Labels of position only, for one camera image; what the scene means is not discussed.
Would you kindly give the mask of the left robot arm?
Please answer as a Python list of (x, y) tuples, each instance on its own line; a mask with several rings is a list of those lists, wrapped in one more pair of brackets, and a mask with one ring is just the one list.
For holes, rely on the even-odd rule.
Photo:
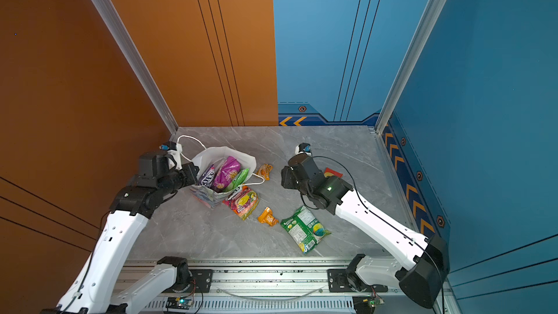
[(199, 168), (179, 164), (179, 155), (155, 151), (139, 158), (139, 171), (114, 199), (97, 243), (80, 274), (48, 313), (140, 313), (163, 291), (190, 291), (187, 260), (163, 257), (148, 275), (114, 294), (118, 277), (137, 238), (155, 210), (179, 190), (197, 182)]

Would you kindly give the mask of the red snack packet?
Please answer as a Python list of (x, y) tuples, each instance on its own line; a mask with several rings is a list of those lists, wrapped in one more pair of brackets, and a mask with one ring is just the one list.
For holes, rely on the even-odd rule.
[(328, 168), (328, 167), (326, 167), (326, 168), (324, 169), (324, 172), (323, 172), (323, 173), (324, 173), (324, 176), (325, 176), (325, 177), (339, 177), (339, 178), (343, 178), (343, 174), (342, 174), (342, 173), (340, 173), (340, 172), (338, 172), (338, 171), (335, 171), (335, 170), (333, 170), (333, 169), (330, 169), (330, 168)]

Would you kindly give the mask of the purple grape candy bag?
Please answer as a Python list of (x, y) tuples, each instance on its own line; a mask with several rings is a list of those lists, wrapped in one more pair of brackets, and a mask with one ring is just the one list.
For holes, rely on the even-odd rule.
[(227, 157), (215, 175), (212, 189), (218, 193), (223, 192), (239, 171), (240, 162), (233, 156)]

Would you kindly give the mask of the purple white snack bag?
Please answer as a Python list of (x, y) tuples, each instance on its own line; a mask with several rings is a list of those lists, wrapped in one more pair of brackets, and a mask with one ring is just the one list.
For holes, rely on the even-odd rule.
[(215, 164), (210, 165), (202, 174), (198, 184), (207, 188), (212, 187), (216, 172)]

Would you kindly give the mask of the white paper bag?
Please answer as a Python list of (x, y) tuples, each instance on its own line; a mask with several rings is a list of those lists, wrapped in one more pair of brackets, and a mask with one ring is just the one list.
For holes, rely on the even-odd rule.
[(181, 150), (181, 157), (199, 168), (190, 192), (209, 209), (217, 207), (236, 191), (250, 186), (253, 177), (258, 179), (253, 185), (265, 182), (264, 177), (256, 172), (257, 161), (253, 156), (226, 146), (207, 147), (189, 135), (180, 135), (175, 142), (180, 145), (183, 139), (197, 142), (202, 147), (202, 151), (193, 158), (188, 158)]

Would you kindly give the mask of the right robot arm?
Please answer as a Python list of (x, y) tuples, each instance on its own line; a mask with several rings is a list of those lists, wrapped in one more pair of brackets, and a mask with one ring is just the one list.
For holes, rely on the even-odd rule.
[(297, 190), (316, 209), (351, 223), (392, 255), (392, 261), (364, 254), (354, 256), (345, 270), (351, 290), (368, 292), (376, 285), (397, 287), (427, 309), (433, 309), (443, 298), (450, 262), (448, 245), (439, 235), (427, 237), (400, 224), (364, 199), (354, 180), (325, 176), (307, 153), (289, 159), (281, 170), (281, 185)]

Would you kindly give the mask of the large green chips bag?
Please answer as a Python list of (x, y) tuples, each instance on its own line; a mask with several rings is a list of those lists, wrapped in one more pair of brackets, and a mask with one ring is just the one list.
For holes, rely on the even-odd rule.
[(231, 183), (226, 187), (224, 192), (230, 192), (230, 191), (233, 191), (233, 190), (237, 189), (237, 187), (239, 187), (240, 185), (242, 185), (246, 181), (249, 174), (250, 174), (250, 169), (249, 168), (245, 168), (242, 171), (240, 171), (235, 176), (235, 178), (231, 181)]

